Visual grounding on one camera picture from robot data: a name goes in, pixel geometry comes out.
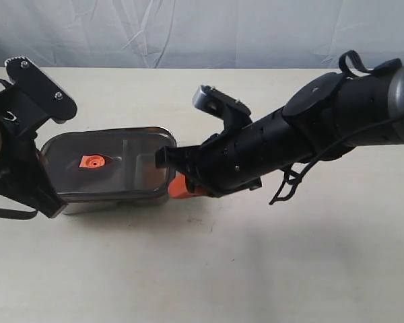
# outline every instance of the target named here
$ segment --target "stainless steel container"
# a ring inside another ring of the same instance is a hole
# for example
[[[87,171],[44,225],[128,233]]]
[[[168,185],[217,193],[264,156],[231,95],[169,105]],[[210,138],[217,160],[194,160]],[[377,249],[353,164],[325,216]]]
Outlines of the stainless steel container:
[[[160,127],[63,133],[42,148],[64,214],[111,209],[119,202],[159,205],[168,200],[172,169],[157,169],[155,152],[176,146]]]

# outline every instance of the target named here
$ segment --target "table surface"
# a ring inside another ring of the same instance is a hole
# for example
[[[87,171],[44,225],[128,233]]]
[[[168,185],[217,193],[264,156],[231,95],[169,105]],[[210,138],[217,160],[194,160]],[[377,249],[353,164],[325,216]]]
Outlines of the table surface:
[[[201,83],[256,120],[326,72],[45,71],[79,112],[42,127],[39,147],[67,131],[140,126],[198,144],[222,129],[191,106]],[[270,207],[280,181],[222,199],[0,219],[0,322],[404,322],[404,146],[320,163]]]

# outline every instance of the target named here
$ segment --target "orange object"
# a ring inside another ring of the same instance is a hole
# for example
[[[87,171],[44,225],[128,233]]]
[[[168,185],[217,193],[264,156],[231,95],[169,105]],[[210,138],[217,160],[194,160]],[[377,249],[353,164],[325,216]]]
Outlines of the orange object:
[[[101,155],[82,156],[81,168],[99,168],[105,164],[105,159]]]
[[[194,192],[189,192],[186,177],[178,174],[169,184],[169,195],[173,199],[189,199],[196,196],[207,196],[207,192],[201,187],[196,187]]]

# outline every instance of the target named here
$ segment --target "bolt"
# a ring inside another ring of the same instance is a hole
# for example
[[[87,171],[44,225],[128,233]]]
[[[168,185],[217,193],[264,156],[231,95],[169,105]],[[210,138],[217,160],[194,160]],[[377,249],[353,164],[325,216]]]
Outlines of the bolt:
[[[55,95],[54,95],[54,99],[56,99],[56,100],[61,100],[61,99],[63,99],[63,93],[61,93],[61,92],[57,92]]]

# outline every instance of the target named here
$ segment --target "white backdrop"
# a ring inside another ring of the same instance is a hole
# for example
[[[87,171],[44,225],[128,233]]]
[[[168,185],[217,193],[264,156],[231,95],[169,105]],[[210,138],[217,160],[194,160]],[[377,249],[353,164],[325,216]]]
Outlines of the white backdrop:
[[[0,0],[0,66],[324,68],[404,60],[404,0]]]

